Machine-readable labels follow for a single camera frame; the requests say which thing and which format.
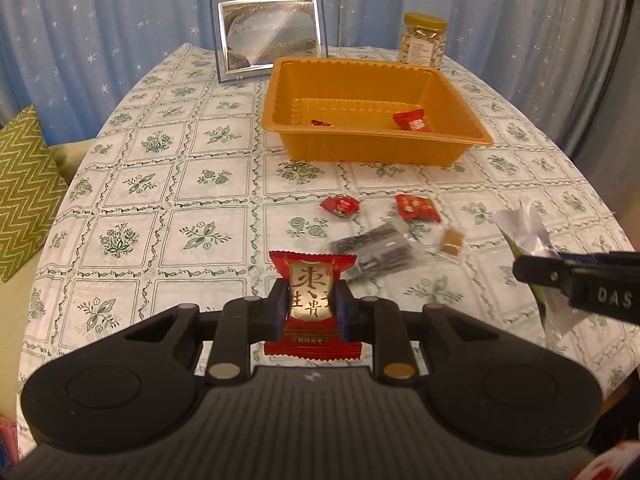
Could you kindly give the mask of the green silver snack bag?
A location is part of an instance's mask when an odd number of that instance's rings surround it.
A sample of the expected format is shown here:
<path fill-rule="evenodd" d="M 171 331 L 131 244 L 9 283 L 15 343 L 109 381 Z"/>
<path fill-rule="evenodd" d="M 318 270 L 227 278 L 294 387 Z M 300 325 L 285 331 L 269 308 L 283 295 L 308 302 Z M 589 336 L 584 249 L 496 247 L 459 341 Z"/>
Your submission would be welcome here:
<path fill-rule="evenodd" d="M 541 216 L 532 202 L 521 203 L 518 209 L 503 209 L 492 216 L 508 243 L 515 259 L 523 256 L 559 259 Z M 532 284 L 528 286 L 538 307 L 548 344 L 557 344 L 587 313 L 568 304 L 559 289 Z"/>

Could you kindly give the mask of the large red jujube snack packet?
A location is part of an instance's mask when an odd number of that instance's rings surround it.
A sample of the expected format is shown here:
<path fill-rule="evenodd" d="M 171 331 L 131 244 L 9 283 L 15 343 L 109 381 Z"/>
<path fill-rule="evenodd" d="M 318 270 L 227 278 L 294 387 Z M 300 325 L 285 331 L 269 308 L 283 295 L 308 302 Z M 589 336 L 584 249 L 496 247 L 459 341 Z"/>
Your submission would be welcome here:
<path fill-rule="evenodd" d="M 361 344 L 338 334 L 333 287 L 356 262 L 354 255 L 273 250 L 269 257 L 288 284 L 283 334 L 264 344 L 267 356 L 315 361 L 356 360 Z"/>

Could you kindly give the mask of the clear black seaweed packet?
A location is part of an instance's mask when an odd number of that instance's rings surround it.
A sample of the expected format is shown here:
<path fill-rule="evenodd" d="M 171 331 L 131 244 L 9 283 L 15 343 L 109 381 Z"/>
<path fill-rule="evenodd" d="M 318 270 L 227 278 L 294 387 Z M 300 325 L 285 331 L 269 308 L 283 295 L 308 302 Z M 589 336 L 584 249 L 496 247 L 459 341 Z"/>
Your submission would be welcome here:
<path fill-rule="evenodd" d="M 421 264 L 425 257 L 423 244 L 401 219 L 329 242 L 329 250 L 332 254 L 356 257 L 354 265 L 344 274 L 348 282 L 407 270 Z"/>

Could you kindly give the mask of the small tan caramel candy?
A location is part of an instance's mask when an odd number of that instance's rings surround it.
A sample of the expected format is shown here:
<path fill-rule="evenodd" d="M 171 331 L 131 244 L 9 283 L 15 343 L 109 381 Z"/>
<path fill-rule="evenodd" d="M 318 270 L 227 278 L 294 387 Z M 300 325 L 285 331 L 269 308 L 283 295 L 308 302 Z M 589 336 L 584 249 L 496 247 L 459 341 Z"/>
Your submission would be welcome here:
<path fill-rule="evenodd" d="M 462 251 L 463 241 L 464 236 L 460 231 L 451 228 L 444 229 L 440 250 L 446 255 L 457 257 Z"/>

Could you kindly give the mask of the red candy wrapper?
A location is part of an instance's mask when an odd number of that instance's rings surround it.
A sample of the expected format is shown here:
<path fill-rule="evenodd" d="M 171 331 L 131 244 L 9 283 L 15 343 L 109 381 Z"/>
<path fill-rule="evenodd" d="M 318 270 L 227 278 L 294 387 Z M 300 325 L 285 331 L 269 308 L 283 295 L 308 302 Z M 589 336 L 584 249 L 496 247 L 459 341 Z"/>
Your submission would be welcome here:
<path fill-rule="evenodd" d="M 320 203 L 320 207 L 340 218 L 350 218 L 360 211 L 360 201 L 352 196 L 332 195 Z"/>

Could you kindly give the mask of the red square snack packet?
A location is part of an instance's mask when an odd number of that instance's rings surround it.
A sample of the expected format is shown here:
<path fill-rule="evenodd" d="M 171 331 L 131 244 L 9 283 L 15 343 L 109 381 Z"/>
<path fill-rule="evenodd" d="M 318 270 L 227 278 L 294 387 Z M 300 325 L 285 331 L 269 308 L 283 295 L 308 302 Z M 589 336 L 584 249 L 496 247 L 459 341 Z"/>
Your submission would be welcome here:
<path fill-rule="evenodd" d="M 440 214 L 430 198 L 398 194 L 395 196 L 398 214 L 406 221 L 420 220 L 427 222 L 441 222 Z"/>

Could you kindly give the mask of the small red candy packet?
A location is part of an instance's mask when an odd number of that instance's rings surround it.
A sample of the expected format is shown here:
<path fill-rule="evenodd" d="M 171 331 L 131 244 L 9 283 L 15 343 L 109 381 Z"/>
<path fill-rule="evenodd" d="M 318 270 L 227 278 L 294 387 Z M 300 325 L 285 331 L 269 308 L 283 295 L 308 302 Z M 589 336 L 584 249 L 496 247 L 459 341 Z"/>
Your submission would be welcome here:
<path fill-rule="evenodd" d="M 432 132 L 432 127 L 425 120 L 423 108 L 393 114 L 393 120 L 401 130 L 412 132 Z"/>

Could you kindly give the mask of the green floral tablecloth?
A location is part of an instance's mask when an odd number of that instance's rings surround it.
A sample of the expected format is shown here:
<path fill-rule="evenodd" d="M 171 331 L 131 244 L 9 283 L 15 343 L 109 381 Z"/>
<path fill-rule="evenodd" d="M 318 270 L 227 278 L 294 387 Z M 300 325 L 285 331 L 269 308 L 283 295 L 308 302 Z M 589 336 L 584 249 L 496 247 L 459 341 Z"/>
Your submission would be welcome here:
<path fill-rule="evenodd" d="M 463 232 L 462 254 L 443 257 L 439 230 L 413 224 L 424 261 L 355 294 L 411 311 L 440 302 L 543 344 L 536 302 L 512 274 L 494 213 L 532 202 L 562 252 L 627 250 L 630 241 L 519 110 L 454 61 L 442 70 L 491 134 L 489 148 L 434 167 L 293 162 L 260 124 L 265 81 L 220 84 L 203 49 L 175 50 L 117 105 L 70 185 L 32 285 L 18 381 L 176 304 L 215 311 L 265 295 L 276 277 L 270 252 L 323 252 L 395 218 L 403 192 L 430 198 Z M 332 195 L 356 198 L 360 211 L 323 210 Z"/>

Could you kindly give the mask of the orange plastic tray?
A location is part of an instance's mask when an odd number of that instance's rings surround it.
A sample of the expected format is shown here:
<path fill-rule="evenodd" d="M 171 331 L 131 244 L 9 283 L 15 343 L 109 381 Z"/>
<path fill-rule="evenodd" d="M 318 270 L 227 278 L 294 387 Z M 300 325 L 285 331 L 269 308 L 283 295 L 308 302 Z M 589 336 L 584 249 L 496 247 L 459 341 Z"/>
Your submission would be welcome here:
<path fill-rule="evenodd" d="M 423 108 L 432 132 L 401 130 L 393 114 Z M 262 128 L 294 160 L 447 166 L 494 141 L 439 70 L 356 58 L 279 58 Z"/>

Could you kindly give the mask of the green zigzag cushion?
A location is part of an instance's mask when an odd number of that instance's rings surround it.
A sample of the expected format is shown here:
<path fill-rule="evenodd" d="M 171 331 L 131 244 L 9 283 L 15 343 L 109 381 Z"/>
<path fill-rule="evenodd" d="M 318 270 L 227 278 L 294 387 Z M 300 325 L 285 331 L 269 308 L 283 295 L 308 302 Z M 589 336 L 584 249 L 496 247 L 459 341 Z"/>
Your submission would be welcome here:
<path fill-rule="evenodd" d="M 1 129 L 1 281 L 7 282 L 41 249 L 66 194 L 29 105 Z"/>

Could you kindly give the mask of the grey side curtain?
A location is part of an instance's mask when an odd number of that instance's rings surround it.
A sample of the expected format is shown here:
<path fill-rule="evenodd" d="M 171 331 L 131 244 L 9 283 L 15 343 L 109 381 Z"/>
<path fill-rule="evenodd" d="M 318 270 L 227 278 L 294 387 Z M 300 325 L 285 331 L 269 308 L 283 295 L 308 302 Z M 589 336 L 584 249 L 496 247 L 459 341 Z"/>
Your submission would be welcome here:
<path fill-rule="evenodd" d="M 639 208 L 639 0 L 626 0 L 605 84 L 573 160 L 617 217 Z"/>

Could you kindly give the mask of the nut jar with gold lid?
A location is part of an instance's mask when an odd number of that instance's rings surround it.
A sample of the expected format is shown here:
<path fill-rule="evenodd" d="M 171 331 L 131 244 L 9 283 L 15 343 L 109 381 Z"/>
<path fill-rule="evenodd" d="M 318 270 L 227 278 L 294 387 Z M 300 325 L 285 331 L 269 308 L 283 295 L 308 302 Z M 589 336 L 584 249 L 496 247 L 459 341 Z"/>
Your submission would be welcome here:
<path fill-rule="evenodd" d="M 407 12 L 400 36 L 398 62 L 440 69 L 448 24 L 431 14 Z"/>

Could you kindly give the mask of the blue star curtain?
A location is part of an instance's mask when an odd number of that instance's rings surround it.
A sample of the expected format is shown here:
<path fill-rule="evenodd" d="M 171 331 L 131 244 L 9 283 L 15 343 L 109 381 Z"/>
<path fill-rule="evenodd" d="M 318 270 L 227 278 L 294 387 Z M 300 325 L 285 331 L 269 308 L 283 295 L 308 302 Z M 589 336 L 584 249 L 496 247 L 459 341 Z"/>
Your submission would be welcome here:
<path fill-rule="evenodd" d="M 1 117 L 37 110 L 52 144 L 92 138 L 178 47 L 216 81 L 287 55 L 396 49 L 413 14 L 444 28 L 414 59 L 453 60 L 574 150 L 596 106 L 626 0 L 1 0 Z"/>

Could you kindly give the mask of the glass sand picture frame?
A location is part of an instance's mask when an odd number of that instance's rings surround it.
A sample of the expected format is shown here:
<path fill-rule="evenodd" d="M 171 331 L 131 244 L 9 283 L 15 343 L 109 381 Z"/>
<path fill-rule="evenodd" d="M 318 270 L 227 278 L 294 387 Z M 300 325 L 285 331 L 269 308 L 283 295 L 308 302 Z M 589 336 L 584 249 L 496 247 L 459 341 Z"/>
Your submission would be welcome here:
<path fill-rule="evenodd" d="M 209 0 L 222 84 L 268 75 L 278 58 L 325 58 L 323 0 Z"/>

